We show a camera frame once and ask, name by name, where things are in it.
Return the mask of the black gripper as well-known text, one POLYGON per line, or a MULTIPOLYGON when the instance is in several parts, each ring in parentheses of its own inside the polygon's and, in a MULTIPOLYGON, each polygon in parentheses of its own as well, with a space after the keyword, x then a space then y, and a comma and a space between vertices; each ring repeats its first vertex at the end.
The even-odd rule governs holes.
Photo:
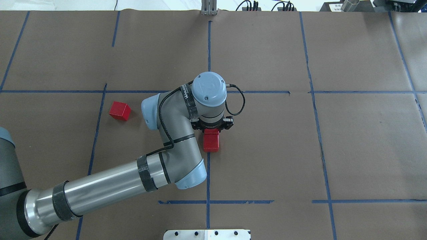
POLYGON ((194 130, 200 130, 204 132, 205 130, 218 129, 219 132, 222 130, 229 130, 234 125, 233 116, 222 116, 220 119, 213 123, 208 123, 203 121, 201 118, 192 119, 191 126, 194 130))

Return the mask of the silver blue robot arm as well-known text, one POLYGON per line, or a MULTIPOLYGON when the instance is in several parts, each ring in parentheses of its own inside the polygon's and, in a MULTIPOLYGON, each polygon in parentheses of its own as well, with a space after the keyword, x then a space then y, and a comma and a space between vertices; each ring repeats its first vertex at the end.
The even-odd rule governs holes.
POLYGON ((29 189, 17 159, 16 145, 1 128, 1 239, 30 240, 49 234, 59 224, 168 184, 189 189, 207 179, 195 130, 229 129, 227 83, 207 71, 178 88, 141 102, 148 129, 159 133, 162 147, 133 160, 65 180, 48 189, 29 189))

